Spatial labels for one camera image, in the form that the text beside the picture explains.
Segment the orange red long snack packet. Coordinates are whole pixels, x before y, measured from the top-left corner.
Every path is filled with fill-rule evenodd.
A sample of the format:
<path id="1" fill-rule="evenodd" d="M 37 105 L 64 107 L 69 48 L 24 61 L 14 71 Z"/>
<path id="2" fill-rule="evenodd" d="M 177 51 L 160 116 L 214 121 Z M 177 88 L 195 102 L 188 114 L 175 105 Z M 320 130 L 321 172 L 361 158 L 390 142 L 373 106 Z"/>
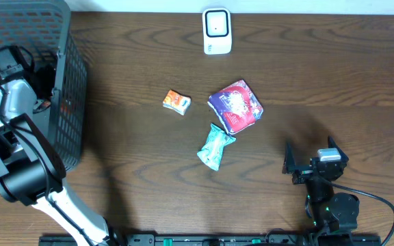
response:
<path id="1" fill-rule="evenodd" d="M 50 100 L 38 100 L 34 106 L 33 114 L 46 111 L 51 106 Z"/>

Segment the small orange snack packet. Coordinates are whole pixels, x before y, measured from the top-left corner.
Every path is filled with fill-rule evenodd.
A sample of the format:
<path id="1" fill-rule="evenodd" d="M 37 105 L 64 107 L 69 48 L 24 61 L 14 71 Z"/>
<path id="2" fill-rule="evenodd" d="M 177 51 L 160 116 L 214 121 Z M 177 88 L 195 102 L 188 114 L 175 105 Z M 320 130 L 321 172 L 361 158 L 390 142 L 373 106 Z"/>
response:
<path id="1" fill-rule="evenodd" d="M 185 115 L 189 106 L 191 105 L 191 98 L 181 95 L 174 90 L 169 90 L 164 98 L 162 105 L 165 108 L 172 109 L 180 115 Z"/>

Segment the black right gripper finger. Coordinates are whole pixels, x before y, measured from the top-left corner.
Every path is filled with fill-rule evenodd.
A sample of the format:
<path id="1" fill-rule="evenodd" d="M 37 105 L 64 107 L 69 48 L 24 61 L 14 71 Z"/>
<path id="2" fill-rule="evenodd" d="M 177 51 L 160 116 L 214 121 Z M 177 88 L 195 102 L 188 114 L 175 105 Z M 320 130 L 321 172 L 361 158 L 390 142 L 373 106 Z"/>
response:
<path id="1" fill-rule="evenodd" d="M 329 148 L 336 148 L 338 153 L 340 154 L 341 157 L 341 162 L 348 162 L 349 158 L 348 156 L 338 147 L 338 145 L 335 143 L 334 139 L 329 135 L 328 136 L 328 147 Z"/>
<path id="2" fill-rule="evenodd" d="M 296 170 L 296 160 L 289 142 L 285 145 L 285 159 L 283 163 L 283 174 L 292 174 Z"/>

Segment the purple red snack packet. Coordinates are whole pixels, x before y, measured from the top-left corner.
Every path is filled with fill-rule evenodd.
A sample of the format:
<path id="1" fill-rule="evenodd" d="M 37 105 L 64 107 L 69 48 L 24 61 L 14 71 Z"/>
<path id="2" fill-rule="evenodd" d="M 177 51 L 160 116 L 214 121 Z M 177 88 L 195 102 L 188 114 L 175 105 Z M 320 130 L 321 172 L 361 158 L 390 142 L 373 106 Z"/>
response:
<path id="1" fill-rule="evenodd" d="M 236 81 L 208 99 L 225 131 L 235 135 L 261 119 L 264 108 L 244 80 Z"/>

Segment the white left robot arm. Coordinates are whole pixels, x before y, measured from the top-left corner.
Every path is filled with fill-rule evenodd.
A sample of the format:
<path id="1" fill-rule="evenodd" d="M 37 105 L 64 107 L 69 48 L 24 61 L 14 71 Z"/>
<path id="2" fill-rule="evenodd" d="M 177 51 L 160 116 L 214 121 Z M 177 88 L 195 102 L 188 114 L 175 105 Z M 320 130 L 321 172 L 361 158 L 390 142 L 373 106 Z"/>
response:
<path id="1" fill-rule="evenodd" d="M 126 245 L 71 189 L 81 156 L 85 71 L 0 62 L 0 194 L 50 216 L 78 245 Z"/>

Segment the mint green snack packet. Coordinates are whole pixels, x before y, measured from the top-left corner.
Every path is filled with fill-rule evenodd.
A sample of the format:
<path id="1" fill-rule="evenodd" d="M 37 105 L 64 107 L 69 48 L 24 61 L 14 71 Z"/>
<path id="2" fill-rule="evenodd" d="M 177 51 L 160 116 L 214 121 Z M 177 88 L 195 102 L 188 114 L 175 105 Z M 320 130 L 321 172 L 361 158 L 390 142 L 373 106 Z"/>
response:
<path id="1" fill-rule="evenodd" d="M 236 141 L 220 127 L 211 124 L 211 130 L 204 146 L 197 152 L 198 158 L 213 171 L 218 171 L 222 162 L 224 147 Z"/>

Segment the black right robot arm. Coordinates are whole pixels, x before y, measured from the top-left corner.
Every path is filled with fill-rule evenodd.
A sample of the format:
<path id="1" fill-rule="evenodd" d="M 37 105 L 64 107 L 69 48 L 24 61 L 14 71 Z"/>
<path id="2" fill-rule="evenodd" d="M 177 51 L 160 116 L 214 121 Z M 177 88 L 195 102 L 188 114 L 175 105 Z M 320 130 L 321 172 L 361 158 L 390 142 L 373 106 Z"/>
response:
<path id="1" fill-rule="evenodd" d="M 358 226 L 359 199 L 334 192 L 334 181 L 343 175 L 348 161 L 332 137 L 328 137 L 328 147 L 319 149 L 308 165 L 298 165 L 291 146 L 285 148 L 283 173 L 292 175 L 293 184 L 306 185 L 311 217 L 326 234 L 348 233 Z"/>

